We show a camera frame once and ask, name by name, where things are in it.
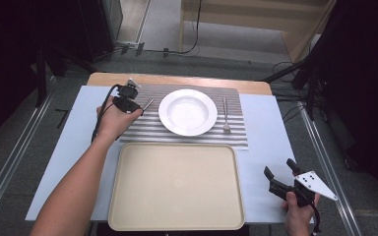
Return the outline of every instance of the forearm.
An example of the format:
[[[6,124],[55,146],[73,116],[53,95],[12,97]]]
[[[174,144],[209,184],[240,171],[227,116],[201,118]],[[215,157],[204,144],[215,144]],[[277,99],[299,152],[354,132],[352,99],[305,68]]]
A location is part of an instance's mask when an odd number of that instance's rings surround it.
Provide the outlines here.
[[[31,235],[84,235],[112,138],[96,137],[51,193]]]

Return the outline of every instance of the beige tray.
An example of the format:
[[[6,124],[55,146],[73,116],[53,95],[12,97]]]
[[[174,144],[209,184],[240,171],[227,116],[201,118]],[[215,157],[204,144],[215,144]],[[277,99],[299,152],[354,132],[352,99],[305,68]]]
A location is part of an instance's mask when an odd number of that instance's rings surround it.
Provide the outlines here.
[[[117,231],[232,230],[244,223],[229,146],[127,144],[108,217]]]

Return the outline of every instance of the carpeted floor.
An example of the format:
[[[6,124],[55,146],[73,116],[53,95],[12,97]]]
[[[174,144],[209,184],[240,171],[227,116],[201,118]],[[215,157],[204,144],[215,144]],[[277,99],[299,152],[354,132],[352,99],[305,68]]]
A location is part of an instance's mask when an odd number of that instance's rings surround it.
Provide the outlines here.
[[[203,57],[181,57],[169,55],[162,58],[161,54],[143,53],[136,57],[132,51],[125,55],[116,53],[94,64],[103,72],[140,73],[173,76],[210,77],[232,80],[253,81],[272,75],[273,64],[249,61],[234,61]],[[23,158],[0,201],[0,235],[27,235],[32,223],[24,221],[35,189],[45,170],[47,162],[57,144],[63,126],[63,112],[69,110],[80,86],[85,85],[89,74],[83,69],[69,65],[64,78],[59,78],[53,98],[43,116],[35,134],[26,149]],[[296,92],[289,83],[292,75],[271,84],[272,91],[278,95],[281,115],[285,120],[295,114],[298,109]],[[28,123],[36,100],[33,92],[17,110],[17,112],[0,129],[0,169],[10,155],[18,136]],[[364,235],[378,235],[378,182],[365,172],[351,172],[343,163],[343,154],[333,134],[315,108],[316,124],[324,145],[335,165],[346,195],[355,212],[357,221]],[[303,169],[315,170],[325,179],[316,151],[310,140],[300,114],[292,116],[285,122],[285,128],[295,154],[297,163]],[[319,204],[324,231],[322,235],[347,235],[337,205],[325,198]],[[285,235],[283,225],[252,225],[250,235]]]

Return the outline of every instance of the placemat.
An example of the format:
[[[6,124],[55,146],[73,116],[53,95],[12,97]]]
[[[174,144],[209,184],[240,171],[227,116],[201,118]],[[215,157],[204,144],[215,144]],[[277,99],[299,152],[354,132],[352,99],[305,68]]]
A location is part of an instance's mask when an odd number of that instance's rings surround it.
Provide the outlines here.
[[[176,135],[163,126],[158,116],[158,107],[165,96],[179,89],[195,89],[201,91],[214,102],[217,107],[218,118],[216,124],[210,131],[195,137],[185,137]],[[225,134],[222,129],[224,124],[222,99],[224,97],[226,97],[228,105],[228,123],[231,127],[231,134]],[[237,89],[142,85],[135,101],[143,106],[150,98],[155,99],[152,105],[144,112],[144,115],[138,118],[121,136],[121,142],[220,144],[230,145],[234,149],[248,149],[244,118]]]

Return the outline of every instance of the table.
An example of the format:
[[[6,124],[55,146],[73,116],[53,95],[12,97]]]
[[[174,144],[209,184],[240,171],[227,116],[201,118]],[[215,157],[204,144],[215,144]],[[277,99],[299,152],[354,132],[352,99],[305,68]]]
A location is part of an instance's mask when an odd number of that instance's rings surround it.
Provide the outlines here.
[[[196,22],[199,8],[199,1],[181,2],[180,50],[183,22]],[[335,4],[336,0],[203,0],[200,22],[280,30],[291,61],[297,62],[315,34],[322,33]]]
[[[262,82],[231,81],[136,74],[92,74],[82,87],[66,122],[59,142],[38,186],[26,220],[35,220],[45,200],[61,178],[90,144],[95,126],[95,107],[100,105],[113,84],[133,78],[139,84],[195,85],[234,88],[240,92],[241,106],[249,142],[248,150],[237,150],[237,168],[246,223],[282,223],[282,200],[269,193],[263,171],[269,166],[276,178],[291,185],[291,170],[285,164],[294,159],[278,104],[270,87]],[[91,221],[106,221],[114,175],[122,144],[108,151]]]

